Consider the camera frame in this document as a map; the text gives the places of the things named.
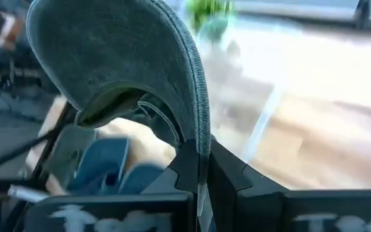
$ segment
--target black panel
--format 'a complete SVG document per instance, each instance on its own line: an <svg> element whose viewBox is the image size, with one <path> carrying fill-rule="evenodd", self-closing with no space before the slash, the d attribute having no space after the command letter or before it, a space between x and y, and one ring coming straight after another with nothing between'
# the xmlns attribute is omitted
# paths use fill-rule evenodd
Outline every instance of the black panel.
<svg viewBox="0 0 371 232"><path fill-rule="evenodd" d="M288 189L247 166L244 176L252 187L238 192L233 231L273 232L280 228L284 195Z"/></svg>
<svg viewBox="0 0 371 232"><path fill-rule="evenodd" d="M178 174L176 189L197 193L198 159L195 140L187 140L169 165Z"/></svg>
<svg viewBox="0 0 371 232"><path fill-rule="evenodd" d="M187 194L53 197L28 210L25 231L89 232L121 227L138 232L189 232L195 230L189 223L193 215L192 197Z"/></svg>
<svg viewBox="0 0 371 232"><path fill-rule="evenodd" d="M242 175L246 164L212 141L207 185L218 232L234 231L237 192L252 184Z"/></svg>
<svg viewBox="0 0 371 232"><path fill-rule="evenodd" d="M292 191L282 231L371 231L371 191Z"/></svg>

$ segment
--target blue fabric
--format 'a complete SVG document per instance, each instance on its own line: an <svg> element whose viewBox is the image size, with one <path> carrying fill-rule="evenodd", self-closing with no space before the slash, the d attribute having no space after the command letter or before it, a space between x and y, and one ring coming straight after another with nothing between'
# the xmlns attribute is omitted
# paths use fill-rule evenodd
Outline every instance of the blue fabric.
<svg viewBox="0 0 371 232"><path fill-rule="evenodd" d="M163 171L153 164L138 164L126 174L129 139L99 139L88 147L67 190L75 195L139 194Z"/></svg>
<svg viewBox="0 0 371 232"><path fill-rule="evenodd" d="M120 182L126 165L129 140L125 137L99 139L85 151L75 178L67 190L78 194L100 193L107 176L114 176Z"/></svg>

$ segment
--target gray fabric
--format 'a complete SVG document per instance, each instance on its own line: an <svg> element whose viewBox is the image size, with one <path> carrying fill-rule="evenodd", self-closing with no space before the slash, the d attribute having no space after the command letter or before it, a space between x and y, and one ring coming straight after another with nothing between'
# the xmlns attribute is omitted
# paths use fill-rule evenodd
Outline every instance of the gray fabric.
<svg viewBox="0 0 371 232"><path fill-rule="evenodd" d="M26 30L41 66L79 110L77 124L125 117L175 146L196 140L201 215L209 102L200 56L174 11L159 0L35 0Z"/></svg>
<svg viewBox="0 0 371 232"><path fill-rule="evenodd" d="M44 169L52 173L62 187L74 178L85 149L97 138L97 132L79 126L65 127L55 141L53 150L44 163Z"/></svg>

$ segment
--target green object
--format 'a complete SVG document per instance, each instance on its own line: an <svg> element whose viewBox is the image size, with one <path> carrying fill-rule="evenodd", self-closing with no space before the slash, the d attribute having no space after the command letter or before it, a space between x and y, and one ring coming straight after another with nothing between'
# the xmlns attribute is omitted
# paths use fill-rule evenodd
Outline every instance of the green object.
<svg viewBox="0 0 371 232"><path fill-rule="evenodd" d="M187 13L190 15L191 27L196 34L210 18L218 15L227 16L231 14L232 10L232 3L228 0L190 0L187 4ZM221 39L227 24L224 21L221 23L216 21L215 24L212 24L210 31L214 33L213 38Z"/></svg>
<svg viewBox="0 0 371 232"><path fill-rule="evenodd" d="M228 26L228 17L213 17L202 25L198 36L215 43L222 39L222 36Z"/></svg>

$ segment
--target printed logo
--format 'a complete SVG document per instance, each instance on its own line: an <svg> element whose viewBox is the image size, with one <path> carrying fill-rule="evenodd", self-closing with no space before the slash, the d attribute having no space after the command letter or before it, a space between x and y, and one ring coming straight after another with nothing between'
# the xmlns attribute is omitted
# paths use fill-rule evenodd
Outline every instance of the printed logo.
<svg viewBox="0 0 371 232"><path fill-rule="evenodd" d="M116 218L97 219L91 213L82 210L82 206L65 205L52 213L51 218L63 218L65 232L84 232L87 225L94 225L96 232L156 232L171 231L169 213L146 213L131 211L124 220Z"/></svg>
<svg viewBox="0 0 371 232"><path fill-rule="evenodd" d="M325 232L324 221L326 220L335 220L335 226L340 232L371 232L371 222L366 223L362 218L354 215L338 217L333 213L317 213L294 218L296 222L309 222L308 232Z"/></svg>

